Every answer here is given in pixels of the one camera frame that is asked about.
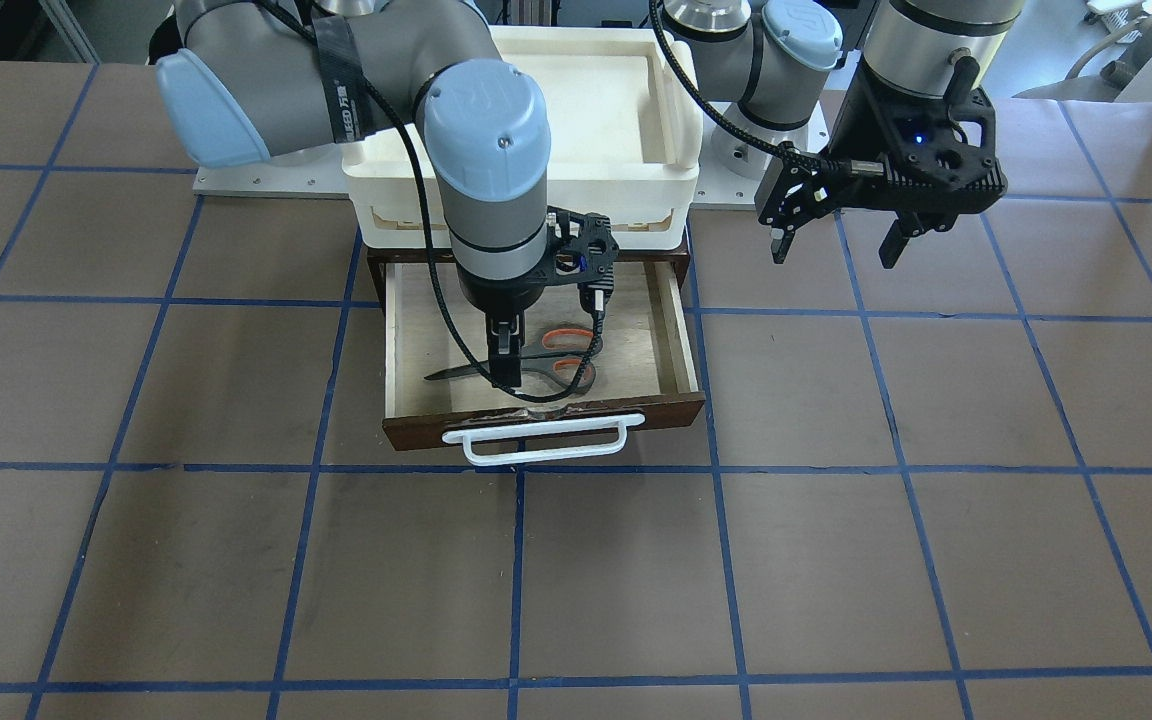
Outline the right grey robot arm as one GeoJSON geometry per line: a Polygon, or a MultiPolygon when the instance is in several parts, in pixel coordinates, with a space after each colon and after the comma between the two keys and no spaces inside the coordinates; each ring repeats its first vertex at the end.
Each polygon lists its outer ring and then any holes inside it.
{"type": "Polygon", "coordinates": [[[385,1],[303,23],[278,1],[179,1],[182,50],[157,83],[200,167],[412,132],[435,183],[462,290],[486,318],[488,373],[521,382],[520,332],[547,255],[550,120],[471,1],[385,1]]]}

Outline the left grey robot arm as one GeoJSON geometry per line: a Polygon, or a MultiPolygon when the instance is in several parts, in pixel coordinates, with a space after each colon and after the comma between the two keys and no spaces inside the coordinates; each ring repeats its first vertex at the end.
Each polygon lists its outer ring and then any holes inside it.
{"type": "Polygon", "coordinates": [[[713,122],[703,158],[755,181],[782,263],[796,232],[842,209],[890,211],[884,268],[910,241],[991,209],[1007,181],[982,88],[1020,1],[879,1],[823,150],[801,145],[844,28],[814,1],[652,1],[685,94],[713,122]]]}

